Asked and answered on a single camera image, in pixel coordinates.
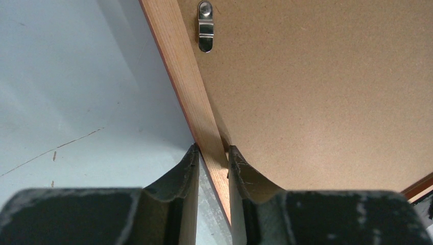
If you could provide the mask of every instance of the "brown fiberboard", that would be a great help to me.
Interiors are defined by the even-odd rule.
[[[286,189],[402,191],[433,172],[433,2],[178,0],[223,136]]]
[[[140,0],[216,194],[230,222],[227,158],[176,0]]]

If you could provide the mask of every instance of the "black object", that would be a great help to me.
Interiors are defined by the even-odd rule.
[[[141,188],[28,189],[0,213],[0,244],[195,244],[199,149]],[[229,149],[233,244],[431,245],[387,191],[286,191]]]

